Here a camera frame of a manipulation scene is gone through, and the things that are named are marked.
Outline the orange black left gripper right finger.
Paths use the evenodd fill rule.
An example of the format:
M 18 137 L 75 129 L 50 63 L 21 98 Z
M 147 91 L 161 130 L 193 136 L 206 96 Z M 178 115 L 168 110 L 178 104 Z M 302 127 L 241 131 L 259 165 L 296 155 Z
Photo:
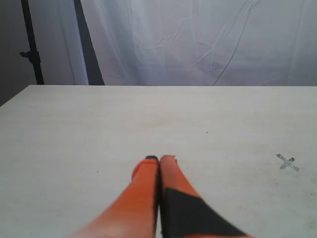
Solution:
M 160 216 L 164 238 L 250 238 L 216 213 L 189 183 L 177 159 L 160 159 Z

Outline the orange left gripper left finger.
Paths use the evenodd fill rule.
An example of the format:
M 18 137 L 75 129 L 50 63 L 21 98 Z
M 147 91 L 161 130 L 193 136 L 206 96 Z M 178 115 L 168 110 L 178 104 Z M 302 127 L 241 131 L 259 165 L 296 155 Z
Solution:
M 93 221 L 73 238 L 154 238 L 159 194 L 159 160 L 150 155 L 141 160 L 129 185 Z

